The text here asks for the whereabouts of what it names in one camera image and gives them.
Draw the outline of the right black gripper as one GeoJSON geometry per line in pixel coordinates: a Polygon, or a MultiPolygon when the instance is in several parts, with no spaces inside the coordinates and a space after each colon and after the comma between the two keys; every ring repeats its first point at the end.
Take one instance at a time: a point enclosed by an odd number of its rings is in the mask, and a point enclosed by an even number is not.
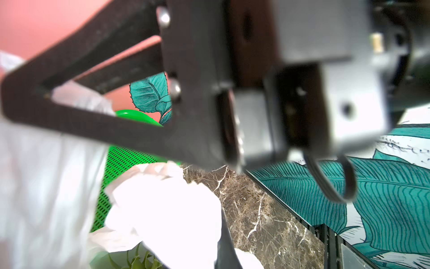
{"type": "Polygon", "coordinates": [[[430,100],[428,1],[167,1],[163,155],[259,168],[366,147],[430,100]]]}

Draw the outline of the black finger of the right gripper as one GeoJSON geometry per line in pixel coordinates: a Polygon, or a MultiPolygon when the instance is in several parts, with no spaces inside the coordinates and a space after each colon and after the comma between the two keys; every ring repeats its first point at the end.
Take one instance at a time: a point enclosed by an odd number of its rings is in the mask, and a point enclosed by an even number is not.
{"type": "Polygon", "coordinates": [[[165,1],[110,1],[58,44],[10,72],[1,84],[3,114],[13,122],[172,158],[167,130],[110,113],[103,94],[162,71],[154,45],[90,73],[160,32],[165,1]]]}

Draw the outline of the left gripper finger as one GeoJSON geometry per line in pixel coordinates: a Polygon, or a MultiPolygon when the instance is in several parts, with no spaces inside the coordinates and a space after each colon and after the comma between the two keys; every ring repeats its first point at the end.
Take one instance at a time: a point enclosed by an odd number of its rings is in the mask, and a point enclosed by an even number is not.
{"type": "Polygon", "coordinates": [[[217,244],[217,260],[215,269],[242,269],[236,254],[224,210],[221,210],[221,237],[217,244]]]}

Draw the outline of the green pineapple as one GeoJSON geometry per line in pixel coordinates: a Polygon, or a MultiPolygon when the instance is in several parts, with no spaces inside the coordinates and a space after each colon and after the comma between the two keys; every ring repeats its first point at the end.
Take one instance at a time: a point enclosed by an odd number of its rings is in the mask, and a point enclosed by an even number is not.
{"type": "Polygon", "coordinates": [[[165,269],[161,261],[150,251],[143,251],[141,244],[125,252],[108,253],[113,269],[165,269]]]}

